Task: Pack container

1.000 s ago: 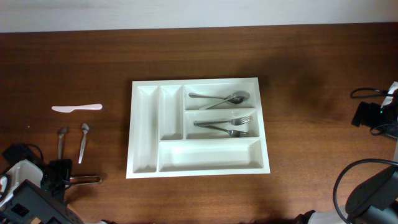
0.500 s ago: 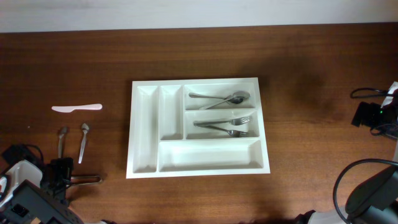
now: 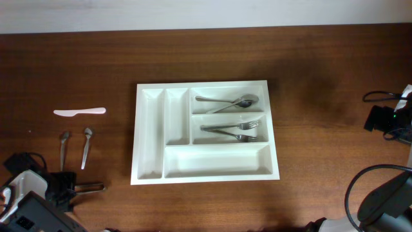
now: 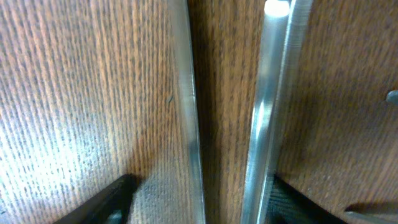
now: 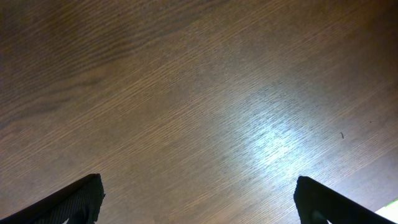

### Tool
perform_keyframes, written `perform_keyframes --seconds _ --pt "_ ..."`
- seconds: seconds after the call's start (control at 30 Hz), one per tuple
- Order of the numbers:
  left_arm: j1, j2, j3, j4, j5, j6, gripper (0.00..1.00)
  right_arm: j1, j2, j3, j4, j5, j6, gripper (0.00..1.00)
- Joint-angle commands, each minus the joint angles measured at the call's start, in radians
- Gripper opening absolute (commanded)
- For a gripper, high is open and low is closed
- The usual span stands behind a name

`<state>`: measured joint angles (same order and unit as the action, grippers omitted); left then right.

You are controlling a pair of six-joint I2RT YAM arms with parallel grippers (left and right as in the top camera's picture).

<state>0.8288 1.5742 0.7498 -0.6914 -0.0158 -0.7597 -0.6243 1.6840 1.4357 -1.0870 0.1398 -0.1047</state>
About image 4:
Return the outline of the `small metal spoon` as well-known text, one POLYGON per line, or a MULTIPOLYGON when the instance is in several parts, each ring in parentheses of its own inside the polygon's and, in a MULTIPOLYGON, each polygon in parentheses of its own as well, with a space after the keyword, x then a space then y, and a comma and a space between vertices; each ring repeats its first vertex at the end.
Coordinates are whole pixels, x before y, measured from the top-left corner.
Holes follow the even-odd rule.
POLYGON ((365 215, 362 213, 354 212, 354 211, 346 211, 346 215, 369 222, 373 224, 397 224, 396 221, 391 221, 391 220, 386 220, 383 218, 371 216, 371 215, 365 215))
POLYGON ((392 90, 386 95, 386 102, 398 105, 398 90, 392 90))

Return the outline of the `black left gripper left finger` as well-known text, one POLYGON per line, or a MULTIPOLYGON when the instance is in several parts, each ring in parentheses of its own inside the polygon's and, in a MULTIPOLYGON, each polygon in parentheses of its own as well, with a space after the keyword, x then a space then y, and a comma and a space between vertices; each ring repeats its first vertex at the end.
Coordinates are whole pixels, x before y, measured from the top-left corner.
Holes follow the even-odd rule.
POLYGON ((129 220, 133 196, 138 187, 138 176, 124 174, 55 223, 125 224, 129 220))

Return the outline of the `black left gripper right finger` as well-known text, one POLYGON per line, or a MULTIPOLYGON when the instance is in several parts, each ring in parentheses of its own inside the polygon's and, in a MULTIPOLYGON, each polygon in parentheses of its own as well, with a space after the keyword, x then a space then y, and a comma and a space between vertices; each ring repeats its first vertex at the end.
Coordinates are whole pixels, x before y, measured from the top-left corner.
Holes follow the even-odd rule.
POLYGON ((269 224, 345 224, 298 190, 275 176, 267 209, 269 224))

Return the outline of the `metal chopstick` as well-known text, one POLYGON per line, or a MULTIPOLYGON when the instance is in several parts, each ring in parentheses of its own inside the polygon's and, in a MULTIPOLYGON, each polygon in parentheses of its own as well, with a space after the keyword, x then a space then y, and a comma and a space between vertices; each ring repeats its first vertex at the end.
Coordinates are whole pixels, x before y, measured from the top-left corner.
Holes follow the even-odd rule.
POLYGON ((188 156, 191 182, 193 221, 206 223, 200 130, 198 124, 195 74, 188 4, 186 0, 170 0, 170 21, 174 36, 174 52, 178 73, 178 104, 180 107, 183 146, 188 156))
POLYGON ((265 223, 312 0, 266 1, 244 182, 241 223, 265 223))

